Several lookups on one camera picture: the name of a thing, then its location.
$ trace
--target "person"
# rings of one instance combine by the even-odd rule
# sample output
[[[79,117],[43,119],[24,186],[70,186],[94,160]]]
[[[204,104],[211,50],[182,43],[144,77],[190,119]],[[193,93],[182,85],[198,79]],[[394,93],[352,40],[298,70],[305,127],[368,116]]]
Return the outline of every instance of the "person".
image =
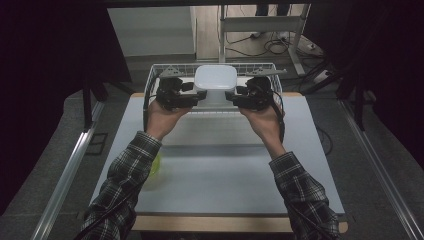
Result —
[[[287,152],[281,144],[279,124],[273,108],[268,107],[262,111],[239,110],[246,116],[253,131],[262,139],[268,150],[271,157],[269,165],[287,206],[291,226],[297,239],[322,239],[322,235],[338,239],[338,219],[328,206],[324,188],[305,171],[294,153]],[[136,219],[134,208],[139,192],[161,147],[161,140],[189,111],[190,109],[168,111],[156,100],[150,104],[147,131],[138,131],[128,147],[112,162],[99,195],[88,207],[80,237],[126,238]],[[105,212],[116,205],[119,206],[116,211],[102,220],[101,217]],[[96,221],[99,221],[97,226],[83,233],[87,226]]]
[[[255,16],[268,16],[269,5],[268,4],[257,4]],[[278,4],[277,5],[277,16],[287,16],[290,10],[290,4]],[[261,32],[252,32],[250,34],[251,38],[258,38],[262,33]],[[288,37],[287,31],[280,31],[277,33],[277,38],[285,40]]]

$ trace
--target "plaid sleeve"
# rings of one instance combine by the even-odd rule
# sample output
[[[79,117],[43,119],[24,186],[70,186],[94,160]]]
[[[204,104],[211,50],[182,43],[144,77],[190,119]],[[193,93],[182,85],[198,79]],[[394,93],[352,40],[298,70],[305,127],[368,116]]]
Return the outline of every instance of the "plaid sleeve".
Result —
[[[90,231],[84,239],[121,239],[128,234],[136,218],[134,208],[138,201],[138,193],[149,176],[152,162],[161,146],[160,141],[139,131],[128,147],[112,162],[99,196],[88,208],[82,229],[121,202],[135,186],[140,183],[141,185],[128,201]]]
[[[337,215],[328,206],[324,187],[300,164],[293,152],[286,153],[269,163],[274,173],[277,188],[287,206],[290,223],[297,239],[325,239],[311,220],[320,229],[339,239]]]

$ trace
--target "hand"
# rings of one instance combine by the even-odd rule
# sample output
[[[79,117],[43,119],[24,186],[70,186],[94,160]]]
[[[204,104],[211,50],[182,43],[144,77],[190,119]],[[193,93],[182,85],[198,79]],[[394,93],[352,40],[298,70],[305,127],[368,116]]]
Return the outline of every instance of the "hand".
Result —
[[[245,108],[239,108],[239,110],[249,120],[253,131],[262,139],[272,159],[286,153],[280,142],[280,126],[277,114],[271,106],[262,111],[252,111]]]
[[[147,122],[147,134],[162,140],[168,133],[174,129],[178,120],[191,108],[179,108],[175,111],[164,109],[156,100],[149,105]]]

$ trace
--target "foot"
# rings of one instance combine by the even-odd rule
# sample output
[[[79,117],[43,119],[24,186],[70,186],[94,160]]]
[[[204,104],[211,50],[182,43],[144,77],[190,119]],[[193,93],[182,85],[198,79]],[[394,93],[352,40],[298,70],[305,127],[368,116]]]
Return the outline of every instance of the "foot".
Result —
[[[258,38],[261,34],[262,34],[262,33],[260,33],[260,32],[252,32],[252,33],[250,34],[250,37],[251,37],[251,38]]]
[[[280,40],[287,40],[287,38],[289,37],[289,33],[288,32],[278,32],[277,33],[277,38]]]

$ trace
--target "white lid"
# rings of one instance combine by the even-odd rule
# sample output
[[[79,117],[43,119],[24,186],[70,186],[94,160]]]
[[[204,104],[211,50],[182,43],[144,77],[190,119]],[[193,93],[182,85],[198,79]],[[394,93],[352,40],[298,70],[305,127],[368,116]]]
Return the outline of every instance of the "white lid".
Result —
[[[227,90],[237,86],[237,71],[228,65],[203,65],[194,75],[196,87],[204,90]]]

